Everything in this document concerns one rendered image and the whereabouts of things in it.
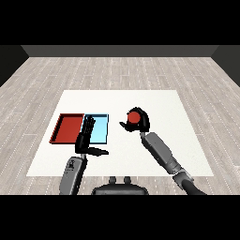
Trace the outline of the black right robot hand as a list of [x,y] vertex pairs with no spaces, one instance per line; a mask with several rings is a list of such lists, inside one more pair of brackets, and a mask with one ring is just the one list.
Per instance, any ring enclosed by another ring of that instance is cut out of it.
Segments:
[[120,122],[120,125],[128,132],[133,132],[135,130],[138,130],[140,132],[148,132],[150,129],[150,121],[148,114],[140,107],[134,107],[127,113],[127,115],[131,112],[137,112],[140,115],[140,122],[138,124],[131,124],[127,120],[126,123]]

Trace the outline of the red shallow open box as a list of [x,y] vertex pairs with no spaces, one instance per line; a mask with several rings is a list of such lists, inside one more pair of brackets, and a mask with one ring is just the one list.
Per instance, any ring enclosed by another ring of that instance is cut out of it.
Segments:
[[52,132],[50,143],[74,144],[81,131],[83,117],[83,113],[61,113]]

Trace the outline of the small red can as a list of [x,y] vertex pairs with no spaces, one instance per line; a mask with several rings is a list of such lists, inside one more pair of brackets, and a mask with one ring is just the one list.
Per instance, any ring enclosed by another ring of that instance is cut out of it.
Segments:
[[127,116],[127,120],[131,124],[138,124],[141,120],[141,117],[137,112],[130,112]]

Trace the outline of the light blue shallow open box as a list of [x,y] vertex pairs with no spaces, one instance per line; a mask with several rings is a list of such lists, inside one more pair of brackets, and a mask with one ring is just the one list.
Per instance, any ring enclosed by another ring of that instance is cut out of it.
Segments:
[[108,137],[109,115],[106,113],[85,114],[83,116],[82,120],[85,120],[88,116],[92,116],[95,120],[90,143],[91,144],[106,144],[107,137]]

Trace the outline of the dark grey robot body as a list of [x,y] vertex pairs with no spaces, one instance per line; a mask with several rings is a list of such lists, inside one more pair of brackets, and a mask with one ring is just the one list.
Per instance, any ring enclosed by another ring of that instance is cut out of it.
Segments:
[[109,183],[95,187],[92,195],[148,195],[148,191],[145,187],[133,185],[129,176],[124,177],[123,184],[117,184],[116,177],[111,176]]

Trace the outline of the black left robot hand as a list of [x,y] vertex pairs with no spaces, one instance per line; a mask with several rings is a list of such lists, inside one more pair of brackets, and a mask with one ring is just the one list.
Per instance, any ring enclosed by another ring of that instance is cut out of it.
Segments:
[[96,123],[96,120],[93,118],[92,115],[84,117],[82,130],[78,134],[78,137],[75,142],[76,154],[81,154],[81,155],[85,154],[85,155],[91,155],[96,157],[109,154],[107,150],[102,150],[99,148],[89,146],[95,123]]

